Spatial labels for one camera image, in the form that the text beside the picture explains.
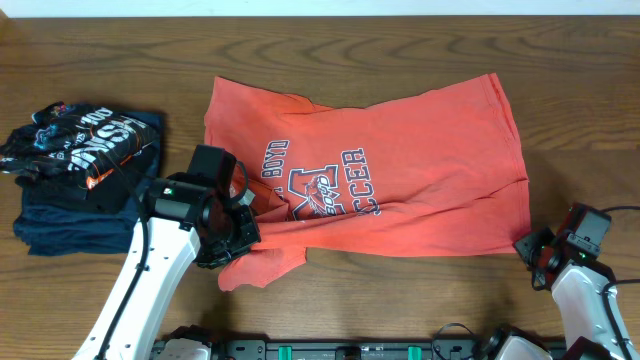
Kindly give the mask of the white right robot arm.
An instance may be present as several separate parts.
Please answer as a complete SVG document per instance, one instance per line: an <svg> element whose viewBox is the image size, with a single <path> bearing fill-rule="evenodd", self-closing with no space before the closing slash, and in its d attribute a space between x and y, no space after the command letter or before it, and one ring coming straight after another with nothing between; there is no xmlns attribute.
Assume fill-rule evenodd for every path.
<svg viewBox="0 0 640 360"><path fill-rule="evenodd" d="M618 288L639 281L619 280L598 261L613 210L574 203L557 231L544 228L514 244L532 289L548 291L560 312L562 359L639 359L617 303Z"/></svg>

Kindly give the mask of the red soccer t-shirt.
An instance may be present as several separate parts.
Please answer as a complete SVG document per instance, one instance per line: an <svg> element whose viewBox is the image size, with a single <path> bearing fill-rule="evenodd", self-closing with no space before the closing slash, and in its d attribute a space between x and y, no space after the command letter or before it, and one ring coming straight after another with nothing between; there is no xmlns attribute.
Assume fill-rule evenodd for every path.
<svg viewBox="0 0 640 360"><path fill-rule="evenodd" d="M311 248L388 257L507 254L531 227L529 178L496 74L366 108L225 78L205 141L245 165L261 239L221 271L264 287Z"/></svg>

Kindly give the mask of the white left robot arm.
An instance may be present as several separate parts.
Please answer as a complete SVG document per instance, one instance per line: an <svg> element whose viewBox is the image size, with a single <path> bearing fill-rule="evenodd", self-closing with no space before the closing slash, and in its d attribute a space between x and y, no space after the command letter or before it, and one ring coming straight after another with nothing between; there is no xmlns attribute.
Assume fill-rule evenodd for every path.
<svg viewBox="0 0 640 360"><path fill-rule="evenodd" d="M248 190L230 191L244 166L218 147L196 147L189 167L156 178L136 202L140 212L123 268L86 340L84 360L220 359L221 350L195 328L157 338L178 284L191 265L223 267L260 242Z"/></svg>

